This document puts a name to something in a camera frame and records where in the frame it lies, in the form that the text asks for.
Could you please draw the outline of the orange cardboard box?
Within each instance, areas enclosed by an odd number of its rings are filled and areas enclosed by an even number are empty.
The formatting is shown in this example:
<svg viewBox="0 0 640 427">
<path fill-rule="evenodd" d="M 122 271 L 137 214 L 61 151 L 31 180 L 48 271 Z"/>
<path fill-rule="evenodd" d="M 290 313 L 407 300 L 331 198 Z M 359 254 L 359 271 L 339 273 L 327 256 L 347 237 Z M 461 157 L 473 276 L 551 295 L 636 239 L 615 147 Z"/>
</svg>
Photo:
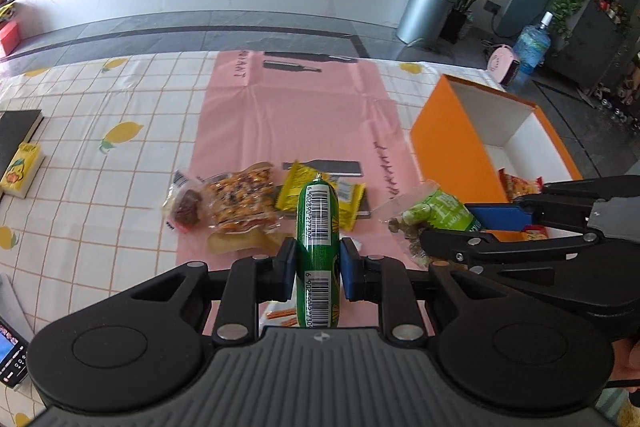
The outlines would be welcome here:
<svg viewBox="0 0 640 427">
<path fill-rule="evenodd" d="M 410 130 L 422 178 L 465 204 L 506 204 L 499 171 L 527 181 L 582 179 L 535 103 L 442 75 Z"/>
</svg>

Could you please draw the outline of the black book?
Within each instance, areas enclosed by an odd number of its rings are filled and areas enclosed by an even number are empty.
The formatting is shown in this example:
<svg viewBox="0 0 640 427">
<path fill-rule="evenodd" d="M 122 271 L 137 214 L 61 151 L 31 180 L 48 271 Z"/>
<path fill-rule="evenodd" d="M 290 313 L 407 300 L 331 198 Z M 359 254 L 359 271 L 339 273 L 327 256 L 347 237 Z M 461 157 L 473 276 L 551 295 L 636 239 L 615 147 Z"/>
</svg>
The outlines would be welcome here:
<svg viewBox="0 0 640 427">
<path fill-rule="evenodd" d="M 43 121 L 40 109 L 6 110 L 1 113 L 1 178 L 17 147 L 32 142 L 32 136 Z"/>
</svg>

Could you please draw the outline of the silver trash can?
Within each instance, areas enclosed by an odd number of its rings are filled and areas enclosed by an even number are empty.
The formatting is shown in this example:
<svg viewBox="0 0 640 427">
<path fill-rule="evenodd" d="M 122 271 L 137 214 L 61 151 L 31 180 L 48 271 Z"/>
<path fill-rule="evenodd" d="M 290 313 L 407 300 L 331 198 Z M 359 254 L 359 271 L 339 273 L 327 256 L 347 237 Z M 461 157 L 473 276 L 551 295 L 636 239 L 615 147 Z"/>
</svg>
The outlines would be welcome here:
<svg viewBox="0 0 640 427">
<path fill-rule="evenodd" d="M 405 44 L 436 41 L 455 1 L 408 0 L 396 29 L 396 37 Z"/>
</svg>

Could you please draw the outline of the green nut packet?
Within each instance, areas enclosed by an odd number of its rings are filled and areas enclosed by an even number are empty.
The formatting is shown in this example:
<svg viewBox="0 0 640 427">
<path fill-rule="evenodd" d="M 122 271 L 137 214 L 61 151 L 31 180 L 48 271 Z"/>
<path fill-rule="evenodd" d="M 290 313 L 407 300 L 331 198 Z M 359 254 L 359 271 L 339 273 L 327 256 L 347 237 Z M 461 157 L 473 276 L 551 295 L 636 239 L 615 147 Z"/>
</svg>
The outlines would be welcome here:
<svg viewBox="0 0 640 427">
<path fill-rule="evenodd" d="M 457 197 L 442 191 L 431 180 L 384 202 L 372 211 L 371 216 L 385 225 L 402 251 L 421 269 L 426 269 L 435 260 L 421 246 L 423 231 L 484 230 L 477 217 Z"/>
</svg>

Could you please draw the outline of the brown cake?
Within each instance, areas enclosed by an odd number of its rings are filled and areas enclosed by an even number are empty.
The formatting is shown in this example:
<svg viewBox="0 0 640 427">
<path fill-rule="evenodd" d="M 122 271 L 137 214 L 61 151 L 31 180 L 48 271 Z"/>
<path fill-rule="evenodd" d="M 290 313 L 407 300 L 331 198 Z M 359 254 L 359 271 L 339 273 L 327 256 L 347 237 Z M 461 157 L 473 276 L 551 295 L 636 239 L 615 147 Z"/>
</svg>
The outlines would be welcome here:
<svg viewBox="0 0 640 427">
<path fill-rule="evenodd" d="M 204 183 L 176 170 L 162 205 L 165 225 L 172 231 L 188 233 L 203 221 Z"/>
</svg>

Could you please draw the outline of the red snack bag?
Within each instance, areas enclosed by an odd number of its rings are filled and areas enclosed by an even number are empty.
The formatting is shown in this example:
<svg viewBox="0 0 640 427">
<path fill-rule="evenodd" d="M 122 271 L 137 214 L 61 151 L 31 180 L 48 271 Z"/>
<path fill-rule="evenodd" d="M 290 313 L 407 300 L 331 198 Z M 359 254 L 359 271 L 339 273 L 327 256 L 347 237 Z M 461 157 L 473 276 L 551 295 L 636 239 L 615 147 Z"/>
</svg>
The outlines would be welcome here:
<svg viewBox="0 0 640 427">
<path fill-rule="evenodd" d="M 549 238 L 547 229 L 540 225 L 527 225 L 521 231 L 521 236 L 524 241 L 544 241 Z"/>
</svg>

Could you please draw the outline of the dark cabinet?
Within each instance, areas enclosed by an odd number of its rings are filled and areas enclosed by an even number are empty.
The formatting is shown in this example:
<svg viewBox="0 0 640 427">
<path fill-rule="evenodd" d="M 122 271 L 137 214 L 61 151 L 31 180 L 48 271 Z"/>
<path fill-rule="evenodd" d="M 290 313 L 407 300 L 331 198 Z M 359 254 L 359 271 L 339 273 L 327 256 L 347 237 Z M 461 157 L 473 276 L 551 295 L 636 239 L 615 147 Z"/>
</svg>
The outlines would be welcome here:
<svg viewBox="0 0 640 427">
<path fill-rule="evenodd" d="M 632 31 L 622 31 L 610 14 L 597 1 L 587 0 L 567 24 L 570 36 L 553 41 L 544 67 L 585 93 L 599 84 L 613 87 L 630 59 Z"/>
</svg>

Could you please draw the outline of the blue water jug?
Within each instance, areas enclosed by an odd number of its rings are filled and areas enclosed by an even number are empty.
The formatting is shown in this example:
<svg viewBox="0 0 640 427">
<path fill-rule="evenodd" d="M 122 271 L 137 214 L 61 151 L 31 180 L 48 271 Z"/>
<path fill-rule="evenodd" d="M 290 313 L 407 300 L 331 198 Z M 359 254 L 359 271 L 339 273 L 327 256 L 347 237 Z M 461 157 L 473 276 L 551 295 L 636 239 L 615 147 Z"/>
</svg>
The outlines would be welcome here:
<svg viewBox="0 0 640 427">
<path fill-rule="evenodd" d="M 552 20 L 553 14 L 545 12 L 538 24 L 525 26 L 516 39 L 513 52 L 520 62 L 518 73 L 521 76 L 533 74 L 535 68 L 544 59 L 551 46 L 549 27 Z"/>
</svg>

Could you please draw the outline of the mixed nut brittle pack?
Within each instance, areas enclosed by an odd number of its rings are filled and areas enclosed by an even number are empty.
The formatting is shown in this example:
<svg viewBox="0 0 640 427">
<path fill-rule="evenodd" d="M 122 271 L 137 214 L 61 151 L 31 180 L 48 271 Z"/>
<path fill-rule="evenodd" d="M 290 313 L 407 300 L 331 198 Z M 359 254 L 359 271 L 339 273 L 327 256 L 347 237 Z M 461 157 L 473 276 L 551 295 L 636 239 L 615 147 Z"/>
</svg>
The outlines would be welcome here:
<svg viewBox="0 0 640 427">
<path fill-rule="evenodd" d="M 277 254 L 286 235 L 279 231 L 281 215 L 276 208 L 272 168 L 270 162 L 262 161 L 204 182 L 200 213 L 209 228 L 206 244 L 211 254 Z"/>
</svg>

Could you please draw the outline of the yellow snack packet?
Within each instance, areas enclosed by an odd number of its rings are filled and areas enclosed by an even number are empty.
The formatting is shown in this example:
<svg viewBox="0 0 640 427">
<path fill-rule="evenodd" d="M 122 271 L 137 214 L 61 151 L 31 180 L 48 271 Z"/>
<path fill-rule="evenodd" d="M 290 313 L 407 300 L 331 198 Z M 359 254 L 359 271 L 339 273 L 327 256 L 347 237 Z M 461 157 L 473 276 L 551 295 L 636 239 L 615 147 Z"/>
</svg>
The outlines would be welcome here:
<svg viewBox="0 0 640 427">
<path fill-rule="evenodd" d="M 366 184 L 343 180 L 338 176 L 333 176 L 333 174 L 303 165 L 299 161 L 294 161 L 292 166 L 288 168 L 288 174 L 277 198 L 277 210 L 295 211 L 303 188 L 315 179 L 326 181 L 333 187 L 337 196 L 340 228 L 343 231 L 352 231 L 364 193 L 366 193 Z"/>
</svg>

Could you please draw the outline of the green sausage stick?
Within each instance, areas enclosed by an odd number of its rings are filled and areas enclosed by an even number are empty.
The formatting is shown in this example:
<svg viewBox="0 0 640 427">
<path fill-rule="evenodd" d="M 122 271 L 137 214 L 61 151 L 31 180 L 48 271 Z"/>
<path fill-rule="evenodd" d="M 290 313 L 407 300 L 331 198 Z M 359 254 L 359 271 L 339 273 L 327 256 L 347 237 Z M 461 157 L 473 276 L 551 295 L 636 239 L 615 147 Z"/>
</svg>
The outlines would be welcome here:
<svg viewBox="0 0 640 427">
<path fill-rule="evenodd" d="M 336 327 L 340 318 L 340 232 L 334 188 L 316 176 L 300 191 L 296 212 L 296 303 L 306 329 Z"/>
</svg>

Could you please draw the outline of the lemon pattern tablecloth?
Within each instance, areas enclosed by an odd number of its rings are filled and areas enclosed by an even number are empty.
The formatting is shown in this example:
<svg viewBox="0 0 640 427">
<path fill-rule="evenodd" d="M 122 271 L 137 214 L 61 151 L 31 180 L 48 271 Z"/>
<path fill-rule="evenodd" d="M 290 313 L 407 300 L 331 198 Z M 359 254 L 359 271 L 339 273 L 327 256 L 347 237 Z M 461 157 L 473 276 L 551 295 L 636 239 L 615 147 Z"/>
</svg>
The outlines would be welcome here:
<svg viewBox="0 0 640 427">
<path fill-rule="evenodd" d="M 188 173 L 219 53 L 120 56 L 2 78 L 3 108 L 43 116 L 32 186 L 1 201 L 1 270 L 17 298 L 1 311 L 24 337 L 180 262 L 231 265 L 234 254 L 208 251 L 206 229 L 175 232 L 162 215 L 172 175 Z M 265 55 L 265 67 L 285 72 L 361 60 Z M 377 62 L 409 150 L 409 129 L 442 75 L 490 83 L 482 68 Z"/>
</svg>

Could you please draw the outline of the pink plastic mat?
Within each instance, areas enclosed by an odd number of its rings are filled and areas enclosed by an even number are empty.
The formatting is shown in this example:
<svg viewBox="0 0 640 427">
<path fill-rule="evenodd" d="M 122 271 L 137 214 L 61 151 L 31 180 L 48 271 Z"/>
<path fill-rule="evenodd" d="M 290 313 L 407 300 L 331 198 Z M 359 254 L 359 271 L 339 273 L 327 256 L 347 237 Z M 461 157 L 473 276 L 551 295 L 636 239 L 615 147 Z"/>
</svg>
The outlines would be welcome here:
<svg viewBox="0 0 640 427">
<path fill-rule="evenodd" d="M 261 161 L 274 182 L 286 162 L 357 161 L 371 208 L 420 185 L 382 63 L 304 62 L 299 72 L 265 67 L 267 55 L 217 55 L 186 171 L 206 179 Z"/>
</svg>

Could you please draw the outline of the Mimi shrimp stick bag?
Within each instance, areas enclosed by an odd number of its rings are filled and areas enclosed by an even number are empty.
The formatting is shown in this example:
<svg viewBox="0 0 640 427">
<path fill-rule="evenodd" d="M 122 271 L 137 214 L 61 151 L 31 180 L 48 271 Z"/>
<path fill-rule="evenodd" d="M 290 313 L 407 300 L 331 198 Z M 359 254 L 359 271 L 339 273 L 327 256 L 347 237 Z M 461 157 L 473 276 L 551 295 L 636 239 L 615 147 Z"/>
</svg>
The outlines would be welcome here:
<svg viewBox="0 0 640 427">
<path fill-rule="evenodd" d="M 541 176 L 535 180 L 526 180 L 519 176 L 513 176 L 504 168 L 498 170 L 498 178 L 508 202 L 514 202 L 515 199 L 522 196 L 540 194 L 544 187 L 544 180 Z"/>
</svg>

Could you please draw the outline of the white pretzel stick box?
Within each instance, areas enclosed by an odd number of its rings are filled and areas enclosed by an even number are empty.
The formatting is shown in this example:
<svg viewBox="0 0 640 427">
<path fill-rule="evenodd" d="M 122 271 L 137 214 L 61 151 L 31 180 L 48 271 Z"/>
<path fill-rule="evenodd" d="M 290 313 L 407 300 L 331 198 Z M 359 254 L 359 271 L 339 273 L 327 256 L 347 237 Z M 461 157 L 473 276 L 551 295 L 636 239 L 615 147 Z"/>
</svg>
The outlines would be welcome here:
<svg viewBox="0 0 640 427">
<path fill-rule="evenodd" d="M 263 303 L 259 306 L 259 327 L 267 326 L 295 327 L 298 325 L 296 304 L 292 300 L 286 303 Z"/>
</svg>

